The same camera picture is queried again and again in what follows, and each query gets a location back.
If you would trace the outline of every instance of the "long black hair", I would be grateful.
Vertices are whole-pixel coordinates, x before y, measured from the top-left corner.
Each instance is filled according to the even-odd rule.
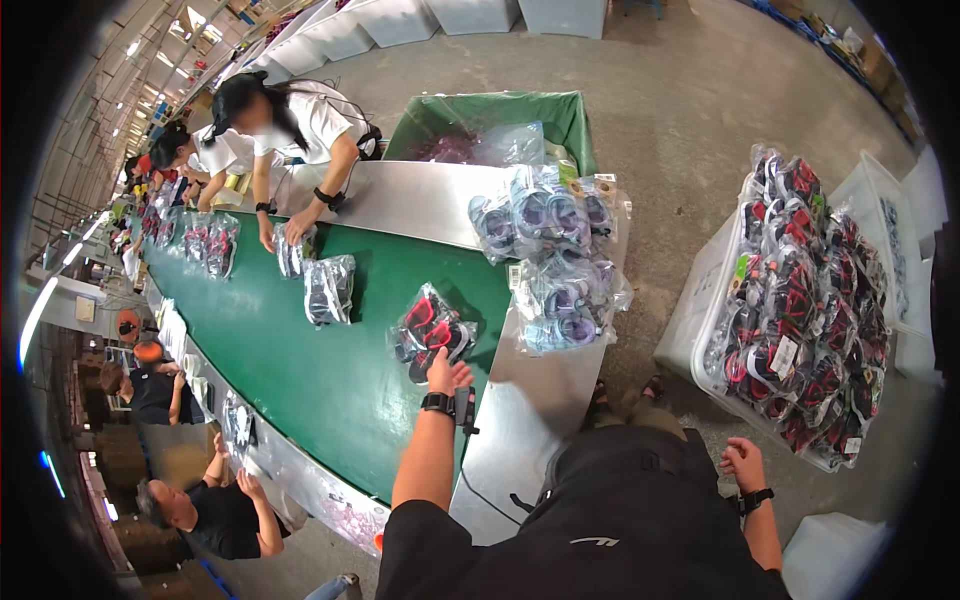
[[[220,89],[213,95],[213,129],[210,137],[204,140],[205,146],[212,146],[218,135],[230,129],[230,125],[238,112],[250,105],[254,93],[261,93],[267,97],[274,108],[274,126],[282,132],[293,135],[294,143],[304,151],[309,147],[297,123],[290,118],[290,113],[284,110],[287,107],[287,96],[290,92],[298,91],[293,85],[295,82],[284,82],[276,85],[264,85],[267,79],[266,71],[255,73],[239,73],[227,79],[220,85]]]
[[[182,121],[167,123],[150,149],[150,163],[155,169],[166,171],[177,159],[177,148],[189,141],[190,134],[186,132],[186,125]]]

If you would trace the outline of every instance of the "green conveyor belt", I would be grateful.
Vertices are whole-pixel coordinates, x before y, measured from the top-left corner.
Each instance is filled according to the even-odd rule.
[[[175,299],[203,353],[263,417],[389,505],[425,388],[410,383],[406,366],[387,347],[386,330],[420,286],[433,282],[466,321],[480,323],[468,360],[479,406],[510,302],[506,269],[491,267],[480,252],[319,226],[321,255],[353,254],[357,271],[354,323],[316,330],[303,312],[303,281],[280,278],[276,257],[258,241],[253,215],[234,216],[242,228],[228,281],[191,273],[184,258],[145,242],[151,277],[164,297]],[[172,246],[178,244],[179,231]],[[464,443],[458,429],[456,456]]]

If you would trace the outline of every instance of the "logo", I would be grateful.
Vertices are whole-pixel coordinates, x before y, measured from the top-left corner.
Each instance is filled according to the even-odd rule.
[[[619,540],[614,540],[612,538],[580,538],[578,540],[571,540],[570,543],[580,543],[581,541],[595,541],[598,546],[616,546],[616,543]]]

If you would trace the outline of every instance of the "barcode label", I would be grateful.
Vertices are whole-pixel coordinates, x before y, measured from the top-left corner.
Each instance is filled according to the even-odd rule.
[[[860,451],[860,444],[863,443],[863,438],[850,438],[847,440],[847,443],[844,444],[843,453],[844,454],[856,454]]]
[[[516,288],[520,287],[520,266],[519,265],[507,266],[507,285],[510,287],[511,291],[514,291]]]
[[[780,381],[786,379],[786,376],[790,374],[790,370],[793,368],[793,358],[797,355],[798,347],[796,342],[785,335],[780,337],[777,353],[774,354],[774,360],[770,363],[770,371],[776,373]]]

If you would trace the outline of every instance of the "red shirt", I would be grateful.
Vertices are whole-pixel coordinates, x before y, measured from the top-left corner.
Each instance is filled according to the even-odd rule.
[[[150,176],[150,170],[154,167],[154,165],[150,163],[150,155],[141,156],[140,159],[136,162],[136,166],[138,169],[140,169],[141,172],[143,172],[144,182],[146,182],[147,180],[153,180],[153,177]],[[168,169],[166,171],[160,171],[160,174],[163,176],[164,179],[170,181],[171,183],[177,180],[177,175],[178,175],[177,169]]]

